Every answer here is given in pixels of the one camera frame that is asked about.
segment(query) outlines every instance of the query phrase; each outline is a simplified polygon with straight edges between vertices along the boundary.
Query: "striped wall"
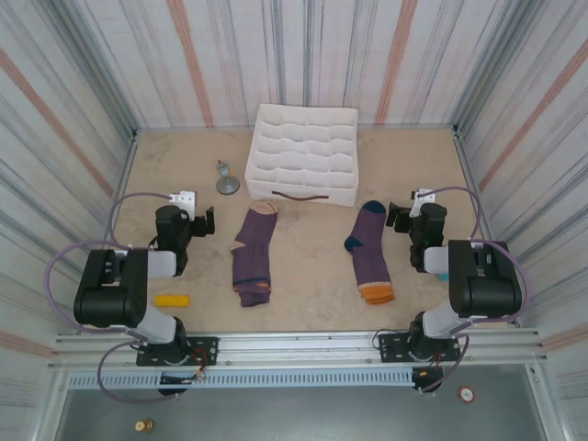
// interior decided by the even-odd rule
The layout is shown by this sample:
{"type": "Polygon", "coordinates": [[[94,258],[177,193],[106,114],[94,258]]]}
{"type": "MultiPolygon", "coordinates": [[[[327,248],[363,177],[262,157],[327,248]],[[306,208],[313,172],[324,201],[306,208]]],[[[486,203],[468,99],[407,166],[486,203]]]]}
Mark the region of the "striped wall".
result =
{"type": "Polygon", "coordinates": [[[525,322],[542,333],[575,434],[588,440],[588,2],[533,6],[461,127],[493,237],[533,281],[525,322]]]}
{"type": "Polygon", "coordinates": [[[141,128],[248,126],[260,103],[453,121],[518,1],[66,0],[141,128]]]}
{"type": "MultiPolygon", "coordinates": [[[[0,2],[0,439],[27,435],[51,342],[63,331],[42,289],[59,249],[104,236],[130,129],[106,110],[49,2],[0,2]]],[[[56,266],[71,310],[85,252],[56,266]]]]}

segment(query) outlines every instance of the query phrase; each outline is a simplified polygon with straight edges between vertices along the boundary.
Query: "striped sock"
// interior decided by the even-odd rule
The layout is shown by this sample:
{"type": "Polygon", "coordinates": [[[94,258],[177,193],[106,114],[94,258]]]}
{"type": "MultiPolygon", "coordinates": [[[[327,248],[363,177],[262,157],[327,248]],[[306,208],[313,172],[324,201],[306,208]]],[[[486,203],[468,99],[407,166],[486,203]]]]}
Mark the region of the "striped sock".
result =
{"type": "Polygon", "coordinates": [[[386,209],[370,200],[359,211],[356,225],[345,241],[345,249],[353,256],[353,268],[361,295],[372,305],[394,300],[390,275],[382,253],[382,233],[386,209]]]}
{"type": "Polygon", "coordinates": [[[277,222],[277,208],[270,202],[255,202],[243,227],[232,243],[232,288],[241,297],[241,306],[269,302],[269,242],[277,222]]]}

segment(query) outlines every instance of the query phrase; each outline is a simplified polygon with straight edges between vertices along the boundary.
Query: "small metal object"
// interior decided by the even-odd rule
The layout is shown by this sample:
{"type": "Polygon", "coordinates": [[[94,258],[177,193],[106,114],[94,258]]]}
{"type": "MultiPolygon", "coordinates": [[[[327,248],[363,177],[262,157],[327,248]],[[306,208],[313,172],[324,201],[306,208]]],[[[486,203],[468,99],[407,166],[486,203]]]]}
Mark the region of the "small metal object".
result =
{"type": "Polygon", "coordinates": [[[239,178],[235,176],[229,169],[227,163],[221,162],[217,164],[217,172],[220,174],[220,178],[217,181],[217,190],[222,195],[232,195],[241,186],[239,178]]]}
{"type": "Polygon", "coordinates": [[[462,386],[458,389],[458,396],[462,402],[472,404],[476,401],[476,394],[470,386],[462,386]]]}
{"type": "Polygon", "coordinates": [[[140,420],[137,423],[135,423],[135,430],[137,432],[149,434],[153,430],[153,426],[153,420],[148,418],[146,420],[140,420]]]}

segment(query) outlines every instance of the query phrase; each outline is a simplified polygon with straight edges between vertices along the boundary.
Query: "storage compartment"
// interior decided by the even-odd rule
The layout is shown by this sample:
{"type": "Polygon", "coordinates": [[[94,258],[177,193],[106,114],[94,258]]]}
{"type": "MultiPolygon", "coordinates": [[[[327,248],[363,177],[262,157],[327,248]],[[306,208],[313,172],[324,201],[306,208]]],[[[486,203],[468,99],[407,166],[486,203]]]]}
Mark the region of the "storage compartment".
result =
{"type": "Polygon", "coordinates": [[[356,202],[357,110],[261,104],[245,170],[253,199],[356,202]]]}

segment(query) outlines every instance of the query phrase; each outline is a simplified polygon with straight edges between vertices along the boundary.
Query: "white bracket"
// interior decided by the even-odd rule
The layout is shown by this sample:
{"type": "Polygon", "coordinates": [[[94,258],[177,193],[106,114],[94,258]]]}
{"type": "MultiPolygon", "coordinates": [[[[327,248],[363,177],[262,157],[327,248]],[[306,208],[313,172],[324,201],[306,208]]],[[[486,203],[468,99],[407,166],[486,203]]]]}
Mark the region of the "white bracket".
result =
{"type": "Polygon", "coordinates": [[[433,190],[429,188],[419,188],[414,192],[414,204],[413,208],[411,209],[411,214],[409,214],[409,217],[417,218],[419,214],[421,214],[421,206],[423,206],[423,204],[435,202],[435,195],[429,195],[425,196],[424,198],[419,198],[419,195],[422,195],[423,193],[428,193],[429,191],[433,190]]]}
{"type": "Polygon", "coordinates": [[[190,220],[194,220],[194,212],[198,202],[198,192],[182,190],[179,194],[173,193],[169,195],[169,201],[180,209],[184,209],[190,220]]]}

